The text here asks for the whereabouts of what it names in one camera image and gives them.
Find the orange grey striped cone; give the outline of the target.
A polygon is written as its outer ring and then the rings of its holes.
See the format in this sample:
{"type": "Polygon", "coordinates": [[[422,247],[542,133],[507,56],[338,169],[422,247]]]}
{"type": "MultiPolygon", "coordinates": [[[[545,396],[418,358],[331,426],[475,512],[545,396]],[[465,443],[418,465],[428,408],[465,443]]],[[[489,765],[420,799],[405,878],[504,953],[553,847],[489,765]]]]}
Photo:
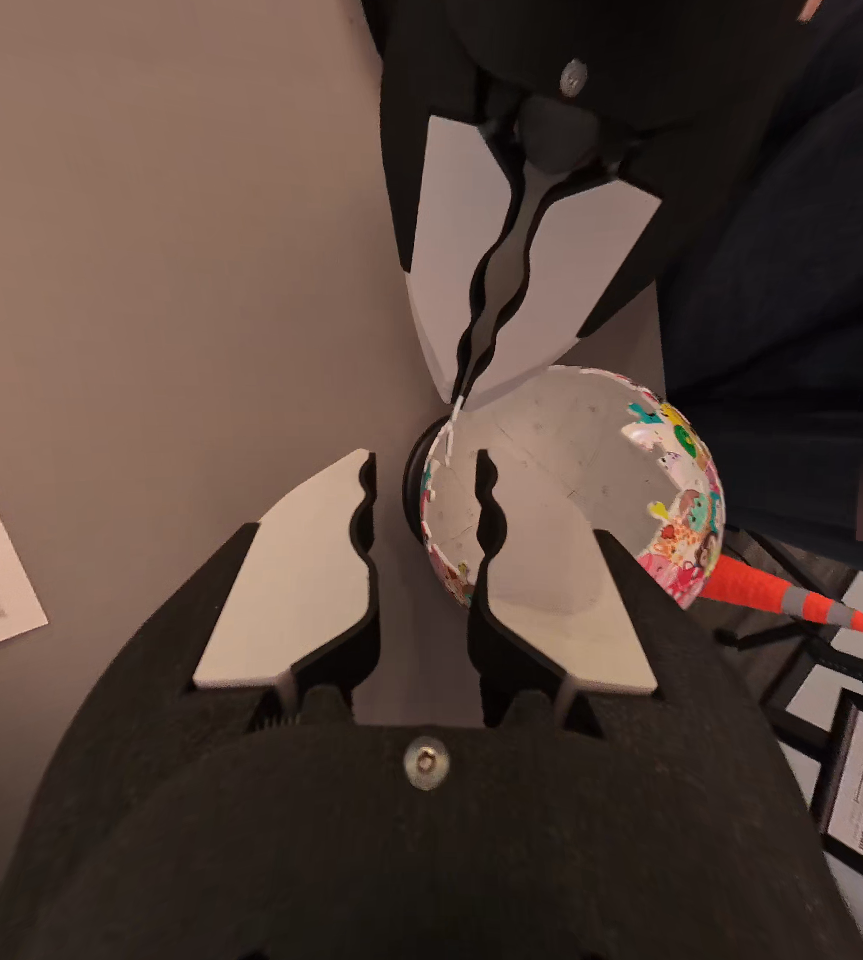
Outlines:
{"type": "Polygon", "coordinates": [[[863,612],[745,562],[721,557],[701,599],[863,634],[863,612]]]}

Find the colourful puzzle ball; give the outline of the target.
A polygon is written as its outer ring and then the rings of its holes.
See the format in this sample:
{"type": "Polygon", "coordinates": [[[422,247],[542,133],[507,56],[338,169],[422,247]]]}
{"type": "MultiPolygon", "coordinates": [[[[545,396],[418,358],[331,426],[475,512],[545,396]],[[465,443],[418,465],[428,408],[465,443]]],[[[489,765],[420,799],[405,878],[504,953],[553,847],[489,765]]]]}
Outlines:
{"type": "Polygon", "coordinates": [[[475,495],[478,452],[508,455],[540,519],[605,530],[688,610],[723,550],[724,486],[708,446],[656,393],[597,368],[553,366],[500,399],[436,428],[420,451],[415,518],[438,581],[471,607],[484,556],[475,495]]]}

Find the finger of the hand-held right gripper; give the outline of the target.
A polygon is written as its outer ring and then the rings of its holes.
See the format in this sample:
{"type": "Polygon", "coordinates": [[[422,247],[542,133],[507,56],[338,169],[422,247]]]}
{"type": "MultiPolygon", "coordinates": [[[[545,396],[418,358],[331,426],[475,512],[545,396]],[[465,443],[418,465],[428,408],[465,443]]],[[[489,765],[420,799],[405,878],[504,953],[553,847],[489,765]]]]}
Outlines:
{"type": "Polygon", "coordinates": [[[467,386],[494,308],[486,275],[524,197],[517,145],[430,117],[413,253],[405,280],[425,364],[443,402],[467,386]]]}
{"type": "Polygon", "coordinates": [[[525,165],[518,221],[486,270],[486,307],[462,386],[471,412],[517,389],[577,345],[662,200],[608,175],[525,165]]]}

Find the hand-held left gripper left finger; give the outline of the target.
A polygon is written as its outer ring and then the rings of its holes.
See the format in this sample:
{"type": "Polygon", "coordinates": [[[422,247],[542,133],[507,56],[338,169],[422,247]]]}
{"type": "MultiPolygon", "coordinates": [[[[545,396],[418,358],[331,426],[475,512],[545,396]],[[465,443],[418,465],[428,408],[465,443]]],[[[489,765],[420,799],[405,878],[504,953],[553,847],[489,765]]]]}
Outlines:
{"type": "Polygon", "coordinates": [[[197,690],[273,690],[280,709],[334,686],[346,697],[381,655],[374,545],[377,458],[357,449],[257,523],[205,651],[197,690]]]}

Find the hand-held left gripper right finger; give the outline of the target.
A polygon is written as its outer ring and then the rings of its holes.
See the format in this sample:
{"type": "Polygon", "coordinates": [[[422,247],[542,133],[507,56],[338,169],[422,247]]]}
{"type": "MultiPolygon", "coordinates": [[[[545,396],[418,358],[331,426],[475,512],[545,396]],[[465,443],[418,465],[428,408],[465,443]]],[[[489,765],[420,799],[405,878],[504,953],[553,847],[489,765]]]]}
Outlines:
{"type": "Polygon", "coordinates": [[[484,718],[501,721],[537,691],[557,721],[587,694],[649,697],[658,681],[611,572],[599,531],[581,506],[507,450],[479,450],[474,493],[483,552],[467,651],[484,718]]]}

